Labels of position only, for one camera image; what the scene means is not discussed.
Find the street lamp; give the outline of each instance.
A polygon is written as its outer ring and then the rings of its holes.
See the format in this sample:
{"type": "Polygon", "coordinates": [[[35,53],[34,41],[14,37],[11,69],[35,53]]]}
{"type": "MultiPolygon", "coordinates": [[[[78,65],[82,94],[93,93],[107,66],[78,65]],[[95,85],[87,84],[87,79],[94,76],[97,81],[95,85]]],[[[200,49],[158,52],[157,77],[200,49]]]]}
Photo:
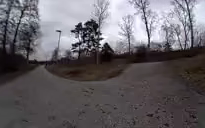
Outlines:
{"type": "Polygon", "coordinates": [[[60,47],[60,40],[61,40],[61,33],[62,33],[62,31],[61,30],[56,30],[56,32],[58,32],[59,33],[59,37],[58,37],[58,55],[59,55],[59,47],[60,47]]]}

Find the dirt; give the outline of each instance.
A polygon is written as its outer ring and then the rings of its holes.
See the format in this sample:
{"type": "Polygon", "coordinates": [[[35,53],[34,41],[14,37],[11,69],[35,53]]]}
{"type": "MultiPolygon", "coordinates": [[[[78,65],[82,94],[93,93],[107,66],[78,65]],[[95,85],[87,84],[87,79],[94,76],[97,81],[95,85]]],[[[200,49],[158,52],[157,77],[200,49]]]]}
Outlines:
{"type": "Polygon", "coordinates": [[[197,128],[205,97],[164,63],[131,65],[116,78],[77,82],[43,67],[0,88],[0,128],[197,128]]]}

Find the asphalt road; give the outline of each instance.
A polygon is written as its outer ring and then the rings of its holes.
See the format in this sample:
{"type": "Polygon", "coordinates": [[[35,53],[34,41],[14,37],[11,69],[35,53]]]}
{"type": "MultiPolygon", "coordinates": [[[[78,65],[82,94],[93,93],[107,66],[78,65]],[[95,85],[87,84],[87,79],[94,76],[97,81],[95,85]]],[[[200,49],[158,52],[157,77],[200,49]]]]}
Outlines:
{"type": "Polygon", "coordinates": [[[0,87],[0,128],[205,128],[205,97],[164,63],[130,66],[102,82],[43,67],[0,87]]]}

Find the sky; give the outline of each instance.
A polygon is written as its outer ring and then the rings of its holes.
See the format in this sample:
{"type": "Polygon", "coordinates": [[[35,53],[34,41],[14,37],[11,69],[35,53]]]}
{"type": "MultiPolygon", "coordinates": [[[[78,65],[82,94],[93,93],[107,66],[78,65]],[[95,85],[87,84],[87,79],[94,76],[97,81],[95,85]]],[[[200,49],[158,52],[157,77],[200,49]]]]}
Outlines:
{"type": "MultiPolygon", "coordinates": [[[[150,0],[151,9],[161,14],[172,7],[171,0],[150,0]]],[[[205,0],[197,0],[195,14],[198,24],[205,26],[205,0]]],[[[93,4],[95,0],[40,0],[39,10],[41,19],[41,44],[37,48],[36,59],[45,59],[57,47],[57,29],[62,30],[61,51],[70,49],[75,42],[74,35],[70,30],[79,22],[85,22],[92,17],[93,4]]],[[[103,26],[102,33],[112,47],[120,40],[118,24],[123,16],[134,15],[136,10],[129,4],[128,0],[110,0],[110,16],[103,26]]],[[[140,15],[135,15],[134,37],[136,41],[146,40],[145,26],[141,21],[140,15]]],[[[153,40],[161,40],[159,34],[153,36],[153,40]]]]}

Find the grass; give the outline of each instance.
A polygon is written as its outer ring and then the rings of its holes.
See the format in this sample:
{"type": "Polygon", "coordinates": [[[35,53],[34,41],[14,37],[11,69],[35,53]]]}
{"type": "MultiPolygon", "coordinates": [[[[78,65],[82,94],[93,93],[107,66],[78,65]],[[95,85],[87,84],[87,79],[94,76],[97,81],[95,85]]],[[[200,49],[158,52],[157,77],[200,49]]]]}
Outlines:
{"type": "Polygon", "coordinates": [[[171,61],[174,70],[198,92],[205,94],[205,54],[171,61]]]}
{"type": "Polygon", "coordinates": [[[51,73],[66,79],[76,81],[103,81],[120,75],[126,67],[126,63],[112,62],[82,66],[54,65],[47,67],[47,69],[51,73]]]}

